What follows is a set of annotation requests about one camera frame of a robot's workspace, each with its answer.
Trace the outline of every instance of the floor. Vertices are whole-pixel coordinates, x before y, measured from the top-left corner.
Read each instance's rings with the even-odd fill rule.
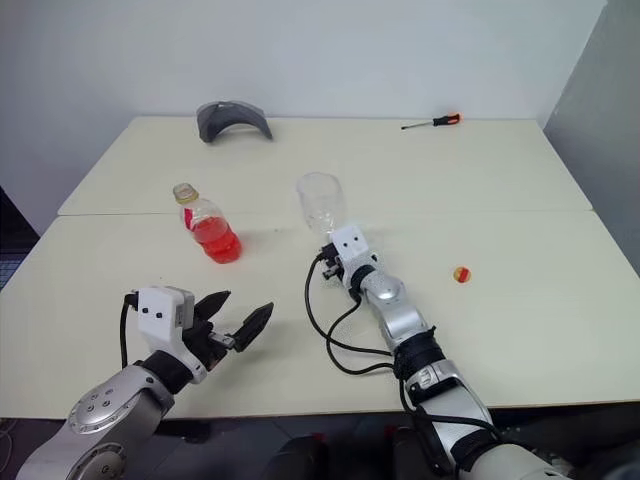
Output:
[[[24,253],[0,254],[0,289],[4,288],[26,256]]]
[[[334,452],[332,478],[382,480],[378,474],[379,451],[384,446],[385,432],[389,426],[406,425],[407,421],[404,414],[398,413],[203,422],[209,430],[209,438],[204,443],[188,443],[180,437],[154,435],[129,465],[124,479],[254,480],[260,477],[267,462],[288,440],[322,434]],[[0,479],[15,478],[30,452],[53,436],[60,426],[58,421],[20,420],[11,431],[12,457]],[[198,426],[193,428],[196,434],[199,430]],[[5,454],[6,444],[0,442],[0,462]]]

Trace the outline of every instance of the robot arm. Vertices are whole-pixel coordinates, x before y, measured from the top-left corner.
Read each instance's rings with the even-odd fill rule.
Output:
[[[83,395],[58,433],[27,459],[18,480],[119,478],[174,405],[173,396],[200,383],[228,350],[243,351],[266,326],[273,303],[255,310],[232,335],[214,332],[208,320],[229,294],[214,293],[198,304],[191,292],[172,287],[134,295],[151,355]]]
[[[360,229],[347,226],[330,238],[322,249],[324,277],[337,275],[367,299],[393,355],[394,374],[416,408],[432,469],[469,480],[565,478],[524,448],[502,443],[488,409],[442,353],[435,328],[409,301],[404,284],[382,271]]]

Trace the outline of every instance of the empty bottle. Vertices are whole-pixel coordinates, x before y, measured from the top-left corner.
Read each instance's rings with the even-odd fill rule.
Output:
[[[327,240],[327,234],[344,226],[346,204],[340,181],[328,173],[312,172],[296,184],[302,213],[313,233]]]
[[[233,262],[240,257],[240,240],[213,202],[200,198],[198,191],[189,183],[173,187],[173,196],[181,206],[183,225],[207,255],[218,263]]]

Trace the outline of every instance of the white table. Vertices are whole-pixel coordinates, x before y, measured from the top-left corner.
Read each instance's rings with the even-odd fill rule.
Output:
[[[589,210],[534,120],[466,121],[401,131],[401,120],[269,119],[212,145],[195,119],[135,119],[60,208],[60,215],[174,213],[191,182],[226,213],[299,216],[295,182],[336,174],[351,214]]]
[[[276,304],[256,343],[185,389],[171,416],[399,409],[390,373],[342,374],[311,329],[302,287],[317,245],[302,221],[229,218],[246,249],[229,265],[208,260],[174,214],[58,218],[0,293],[0,416],[65,417],[119,368],[122,295],[149,284],[197,297],[231,289],[217,316],[221,331]],[[489,406],[640,399],[640,280],[593,212],[365,212],[361,220]],[[294,241],[300,248],[290,248]],[[470,283],[452,279],[458,265],[471,269]],[[325,328],[350,305],[319,274],[311,301]],[[346,323],[339,338],[382,346],[366,308]],[[133,315],[128,326],[130,358],[143,358]]]

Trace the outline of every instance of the red liquid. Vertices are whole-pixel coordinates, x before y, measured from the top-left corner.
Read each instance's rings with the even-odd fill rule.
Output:
[[[218,263],[233,262],[242,253],[238,236],[224,218],[205,218],[193,227],[193,235],[205,253]]]

